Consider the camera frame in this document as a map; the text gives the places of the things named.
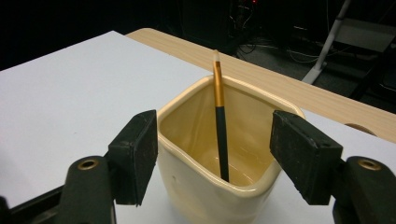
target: cup rim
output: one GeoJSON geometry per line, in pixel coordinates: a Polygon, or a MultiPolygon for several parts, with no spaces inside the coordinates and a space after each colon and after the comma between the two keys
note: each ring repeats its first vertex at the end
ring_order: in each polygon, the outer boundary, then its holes
{"type": "MultiPolygon", "coordinates": [[[[213,80],[213,76],[206,76],[201,78],[200,80],[189,86],[180,95],[178,95],[175,99],[170,101],[168,104],[166,104],[163,108],[159,110],[159,112],[157,113],[157,120],[159,122],[158,124],[159,142],[165,145],[167,150],[171,154],[173,154],[178,159],[186,163],[192,170],[197,172],[203,178],[210,181],[212,184],[222,189],[226,189],[232,192],[233,194],[238,195],[239,197],[248,198],[248,197],[261,195],[273,186],[278,174],[280,173],[281,168],[275,159],[271,162],[269,167],[265,170],[265,172],[262,174],[259,180],[257,180],[255,183],[248,186],[236,186],[221,179],[217,175],[207,170],[203,165],[201,165],[198,161],[196,161],[193,157],[191,157],[187,152],[185,152],[183,149],[172,143],[160,132],[161,120],[173,111],[171,108],[172,107],[176,108],[179,105],[182,105],[184,102],[189,100],[196,92],[200,91],[201,89],[209,85],[212,82],[212,80],[213,80]]],[[[237,88],[241,91],[247,92],[258,98],[261,99],[265,98],[265,100],[267,100],[269,103],[273,105],[277,105],[279,107],[280,106],[287,107],[289,109],[289,112],[293,112],[296,115],[305,119],[304,113],[299,107],[297,107],[296,105],[292,104],[287,100],[284,100],[283,98],[273,95],[268,91],[263,91],[262,89],[259,89],[255,86],[252,86],[250,84],[247,84],[246,82],[243,82],[241,80],[232,77],[223,76],[223,82],[225,85],[237,88]]]]}

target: black brush handle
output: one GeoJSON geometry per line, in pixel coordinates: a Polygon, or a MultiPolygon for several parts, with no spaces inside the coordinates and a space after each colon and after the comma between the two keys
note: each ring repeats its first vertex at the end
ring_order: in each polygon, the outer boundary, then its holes
{"type": "Polygon", "coordinates": [[[220,176],[221,179],[229,182],[227,131],[224,106],[216,106],[216,129],[218,134],[220,176]]]}

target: paintbrush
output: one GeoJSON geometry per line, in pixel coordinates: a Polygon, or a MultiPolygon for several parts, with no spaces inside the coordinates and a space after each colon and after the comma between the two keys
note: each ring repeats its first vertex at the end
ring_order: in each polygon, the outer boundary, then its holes
{"type": "Polygon", "coordinates": [[[213,54],[213,73],[215,76],[214,87],[216,107],[216,130],[219,148],[220,176],[223,180],[229,182],[230,177],[228,171],[227,130],[225,122],[224,92],[221,78],[219,52],[217,50],[215,50],[213,54]]]}

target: black clamp jaw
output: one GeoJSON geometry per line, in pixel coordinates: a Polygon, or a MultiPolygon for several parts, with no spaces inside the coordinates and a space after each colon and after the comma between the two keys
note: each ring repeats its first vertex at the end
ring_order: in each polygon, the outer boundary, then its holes
{"type": "Polygon", "coordinates": [[[341,160],[342,146],[284,111],[274,112],[270,148],[308,204],[335,198],[335,223],[396,223],[396,177],[385,164],[363,157],[341,160]]]}
{"type": "Polygon", "coordinates": [[[107,154],[75,161],[64,186],[8,209],[0,197],[0,223],[116,223],[117,204],[141,205],[158,155],[155,110],[135,115],[107,154]]]}

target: ceramic cup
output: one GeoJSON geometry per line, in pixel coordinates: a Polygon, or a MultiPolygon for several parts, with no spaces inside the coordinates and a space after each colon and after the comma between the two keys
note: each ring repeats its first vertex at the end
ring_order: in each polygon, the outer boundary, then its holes
{"type": "Polygon", "coordinates": [[[191,223],[252,223],[280,172],[269,149],[275,109],[295,105],[223,77],[230,183],[219,177],[213,77],[158,112],[158,164],[173,205],[191,223]]]}

